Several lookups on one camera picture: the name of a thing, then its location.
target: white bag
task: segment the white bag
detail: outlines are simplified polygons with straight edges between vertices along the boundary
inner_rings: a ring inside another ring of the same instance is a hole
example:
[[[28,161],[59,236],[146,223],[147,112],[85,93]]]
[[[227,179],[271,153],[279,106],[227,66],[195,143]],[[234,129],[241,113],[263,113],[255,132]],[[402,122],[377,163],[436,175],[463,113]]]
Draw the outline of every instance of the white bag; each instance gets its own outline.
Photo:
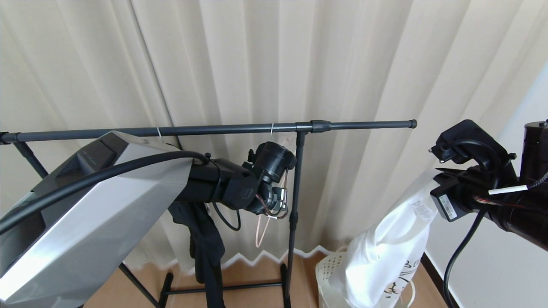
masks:
[[[431,170],[420,175],[381,222],[350,242],[329,284],[356,308],[392,308],[420,264],[437,208]]]

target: wooden floor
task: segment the wooden floor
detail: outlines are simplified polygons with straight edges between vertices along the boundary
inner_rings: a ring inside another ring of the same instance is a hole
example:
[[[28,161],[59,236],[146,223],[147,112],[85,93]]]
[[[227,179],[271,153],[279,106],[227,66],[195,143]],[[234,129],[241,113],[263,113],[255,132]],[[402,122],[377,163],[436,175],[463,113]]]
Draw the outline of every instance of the wooden floor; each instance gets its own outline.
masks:
[[[316,308],[318,307],[318,289],[316,285],[316,264],[325,257],[322,253],[303,259],[295,255],[293,277],[291,283],[292,307]],[[170,271],[174,274],[173,288],[200,287],[194,275],[181,274],[178,265],[167,271],[161,271],[154,265],[146,265],[142,270],[135,271],[135,276],[154,295],[159,297],[165,274]],[[279,281],[279,265],[268,259],[262,258],[258,263],[250,267],[239,261],[222,272],[225,286]],[[430,277],[422,267],[416,272],[413,281],[416,286],[416,298],[412,307],[416,308],[445,308],[442,297],[430,280]],[[410,288],[403,293],[404,300],[410,298]],[[266,287],[244,290],[225,291],[223,293],[227,308],[280,308],[283,307],[282,288]],[[151,308],[152,305],[132,285],[120,270],[89,299],[85,308]],[[207,307],[204,293],[170,295],[168,308],[176,307]]]

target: black baseboard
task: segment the black baseboard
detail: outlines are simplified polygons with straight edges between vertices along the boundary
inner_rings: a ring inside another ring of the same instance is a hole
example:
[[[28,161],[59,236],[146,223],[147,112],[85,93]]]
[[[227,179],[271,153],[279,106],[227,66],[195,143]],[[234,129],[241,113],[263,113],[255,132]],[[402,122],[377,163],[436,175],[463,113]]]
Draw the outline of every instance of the black baseboard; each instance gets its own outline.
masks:
[[[443,296],[443,278],[439,275],[438,271],[432,264],[432,261],[430,261],[430,258],[426,254],[423,254],[423,257],[420,259],[420,262],[423,264],[424,269],[428,273],[428,276],[430,276],[430,279],[432,279],[432,282],[438,289],[438,292],[442,296],[443,299],[445,299],[445,296]],[[456,303],[455,299],[453,298],[453,295],[451,294],[451,301],[453,302],[454,306],[456,308],[460,308],[459,305]]]

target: black metal rack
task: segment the black metal rack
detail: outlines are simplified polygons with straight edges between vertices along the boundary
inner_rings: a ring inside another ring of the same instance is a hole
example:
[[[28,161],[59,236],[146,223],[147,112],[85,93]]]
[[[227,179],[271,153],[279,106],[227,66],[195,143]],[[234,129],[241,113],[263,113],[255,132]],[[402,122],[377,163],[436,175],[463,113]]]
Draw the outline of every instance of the black metal rack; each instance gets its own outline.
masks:
[[[238,286],[227,286],[223,290],[237,290],[249,288],[262,288],[282,286],[284,308],[291,307],[290,299],[290,284],[291,272],[293,269],[293,252],[295,248],[295,233],[297,228],[298,204],[299,204],[299,188],[303,161],[303,151],[305,144],[305,136],[307,133],[321,133],[330,130],[347,130],[347,129],[375,129],[375,128],[415,128],[416,120],[408,121],[376,121],[376,122],[338,122],[331,123],[324,120],[312,120],[309,122],[295,123],[270,123],[270,124],[240,124],[240,125],[218,125],[218,126],[187,126],[187,127],[148,127],[148,128],[118,128],[118,129],[84,129],[84,130],[63,130],[57,132],[34,132],[34,133],[0,133],[0,144],[14,144],[21,155],[27,159],[34,170],[42,177],[48,175],[46,169],[40,164],[30,147],[25,143],[29,141],[47,141],[47,140],[73,140],[73,139],[94,139],[98,138],[111,130],[128,133],[135,136],[185,136],[185,135],[213,135],[213,134],[245,134],[245,133],[281,133],[295,132],[297,163],[295,165],[294,182],[293,182],[293,201],[291,213],[289,215],[289,248],[287,255],[287,265],[280,266],[281,279],[279,282],[273,283],[254,283],[243,284]],[[122,263],[119,266],[120,270],[128,277],[129,280],[143,293],[143,295],[156,308],[165,308],[169,295],[187,294],[204,292],[203,288],[173,290],[171,284],[173,274],[167,273],[164,285],[160,292],[160,298],[155,299],[152,294],[141,284],[141,282],[131,273],[131,271]]]

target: beige curtain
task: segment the beige curtain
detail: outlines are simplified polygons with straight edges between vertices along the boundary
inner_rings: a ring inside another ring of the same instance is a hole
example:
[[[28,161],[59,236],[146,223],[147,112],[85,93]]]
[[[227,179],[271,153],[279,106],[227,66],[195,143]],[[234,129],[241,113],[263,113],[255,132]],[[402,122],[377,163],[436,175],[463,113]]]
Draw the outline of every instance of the beige curtain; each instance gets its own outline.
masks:
[[[499,132],[548,58],[547,15],[544,0],[1,1],[1,130],[416,118],[307,137],[296,246],[336,249],[434,166],[441,131],[471,118]],[[269,138],[179,141],[241,163]],[[30,146],[51,171],[87,142]],[[6,211],[39,177],[0,151]],[[256,216],[240,232],[213,216],[225,260],[287,249],[287,220],[256,248]],[[188,245],[165,214],[128,262],[190,269]]]

